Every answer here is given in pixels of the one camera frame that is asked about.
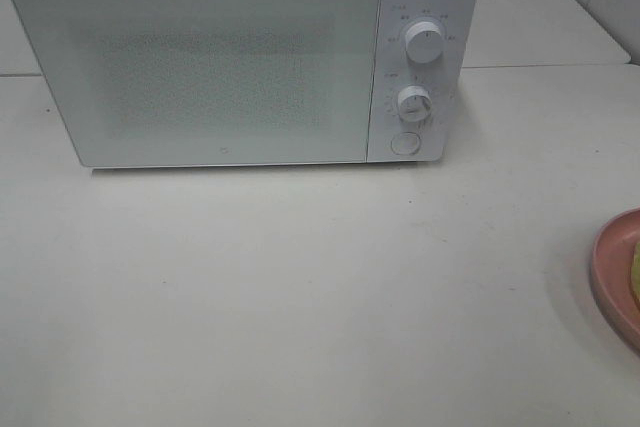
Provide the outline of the round door release button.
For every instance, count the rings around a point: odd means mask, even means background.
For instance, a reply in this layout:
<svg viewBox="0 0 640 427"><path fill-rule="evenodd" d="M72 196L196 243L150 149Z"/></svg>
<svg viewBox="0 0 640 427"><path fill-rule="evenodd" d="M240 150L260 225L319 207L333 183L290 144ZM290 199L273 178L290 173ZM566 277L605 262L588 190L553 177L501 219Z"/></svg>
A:
<svg viewBox="0 0 640 427"><path fill-rule="evenodd" d="M419 151L421 139L416 133L402 132L392 138L390 146L396 155L410 156Z"/></svg>

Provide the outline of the white microwave door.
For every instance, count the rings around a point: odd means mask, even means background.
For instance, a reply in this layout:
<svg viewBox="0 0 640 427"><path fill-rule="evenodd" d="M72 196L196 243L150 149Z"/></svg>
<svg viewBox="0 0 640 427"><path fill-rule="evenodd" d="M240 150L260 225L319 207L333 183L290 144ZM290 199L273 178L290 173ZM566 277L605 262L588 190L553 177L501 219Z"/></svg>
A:
<svg viewBox="0 0 640 427"><path fill-rule="evenodd" d="M12 0L92 168L359 162L379 0Z"/></svg>

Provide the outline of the sandwich with lettuce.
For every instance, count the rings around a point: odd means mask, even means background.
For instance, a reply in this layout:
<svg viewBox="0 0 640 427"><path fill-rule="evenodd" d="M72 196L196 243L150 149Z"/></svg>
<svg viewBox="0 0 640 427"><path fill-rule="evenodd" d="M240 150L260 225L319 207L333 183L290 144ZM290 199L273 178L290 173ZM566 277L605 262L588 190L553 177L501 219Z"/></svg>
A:
<svg viewBox="0 0 640 427"><path fill-rule="evenodd" d="M630 267L630 289L634 302L637 306L640 306L640 242L637 242L634 246Z"/></svg>

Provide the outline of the lower white timer knob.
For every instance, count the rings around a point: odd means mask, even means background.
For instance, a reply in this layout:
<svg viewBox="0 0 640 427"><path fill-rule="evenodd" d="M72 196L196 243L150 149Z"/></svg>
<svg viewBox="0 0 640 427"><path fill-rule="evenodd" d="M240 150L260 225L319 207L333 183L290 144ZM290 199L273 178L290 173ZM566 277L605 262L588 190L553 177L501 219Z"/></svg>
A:
<svg viewBox="0 0 640 427"><path fill-rule="evenodd" d="M398 93L397 111L404 122L422 122L430 116L431 109L431 96L424 87L407 86Z"/></svg>

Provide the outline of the pink round plate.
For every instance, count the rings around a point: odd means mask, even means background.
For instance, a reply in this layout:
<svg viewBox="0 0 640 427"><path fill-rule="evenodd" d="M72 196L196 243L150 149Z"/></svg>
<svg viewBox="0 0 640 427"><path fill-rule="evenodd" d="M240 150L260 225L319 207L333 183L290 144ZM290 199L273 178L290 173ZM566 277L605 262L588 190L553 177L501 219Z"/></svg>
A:
<svg viewBox="0 0 640 427"><path fill-rule="evenodd" d="M611 218L597 233L589 277L594 300L620 339L639 355L639 300L632 287L632 265L639 242L639 209Z"/></svg>

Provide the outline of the upper white power knob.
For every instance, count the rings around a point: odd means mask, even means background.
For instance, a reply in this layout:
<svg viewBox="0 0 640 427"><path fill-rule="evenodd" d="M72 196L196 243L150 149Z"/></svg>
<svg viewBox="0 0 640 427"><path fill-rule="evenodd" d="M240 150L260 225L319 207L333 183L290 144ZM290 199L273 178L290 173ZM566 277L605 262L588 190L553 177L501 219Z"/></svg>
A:
<svg viewBox="0 0 640 427"><path fill-rule="evenodd" d="M438 59L444 50L445 30L433 18L418 19L404 33L407 57L418 64L428 64Z"/></svg>

